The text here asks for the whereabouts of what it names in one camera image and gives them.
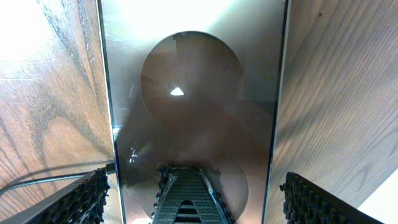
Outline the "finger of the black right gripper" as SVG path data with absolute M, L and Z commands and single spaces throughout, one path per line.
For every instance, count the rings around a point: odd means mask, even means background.
M 160 166 L 152 223 L 232 224 L 233 216 L 200 167 Z

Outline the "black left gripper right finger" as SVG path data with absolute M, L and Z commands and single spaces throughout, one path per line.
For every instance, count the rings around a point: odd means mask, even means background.
M 323 188 L 294 172 L 279 186 L 284 193 L 283 213 L 294 224 L 381 224 Z

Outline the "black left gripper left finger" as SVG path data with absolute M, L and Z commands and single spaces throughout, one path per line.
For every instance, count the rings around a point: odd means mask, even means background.
M 96 169 L 1 223 L 100 224 L 109 189 L 106 170 Z

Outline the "Galaxy smartphone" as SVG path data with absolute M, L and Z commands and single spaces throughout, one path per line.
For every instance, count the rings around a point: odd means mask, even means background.
M 263 223 L 289 1 L 100 1 L 123 223 L 160 165 L 200 166 L 235 223 Z

